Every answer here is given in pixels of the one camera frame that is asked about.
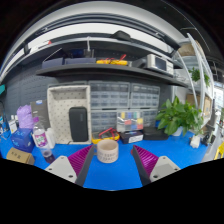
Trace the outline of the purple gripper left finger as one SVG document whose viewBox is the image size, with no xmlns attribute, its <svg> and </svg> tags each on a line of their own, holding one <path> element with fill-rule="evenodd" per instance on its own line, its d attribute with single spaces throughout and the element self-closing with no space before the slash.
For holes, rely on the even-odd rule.
<svg viewBox="0 0 224 224">
<path fill-rule="evenodd" d="M 94 156 L 94 148 L 94 145 L 90 145 L 68 157 L 60 156 L 46 168 L 46 171 L 83 186 Z"/>
</svg>

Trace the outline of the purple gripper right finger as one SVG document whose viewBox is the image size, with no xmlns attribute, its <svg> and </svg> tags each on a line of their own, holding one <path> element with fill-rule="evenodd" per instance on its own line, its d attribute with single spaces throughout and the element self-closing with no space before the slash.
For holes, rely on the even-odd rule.
<svg viewBox="0 0 224 224">
<path fill-rule="evenodd" d="M 156 156 L 146 149 L 134 145 L 131 150 L 143 186 L 180 170 L 167 156 Z"/>
</svg>

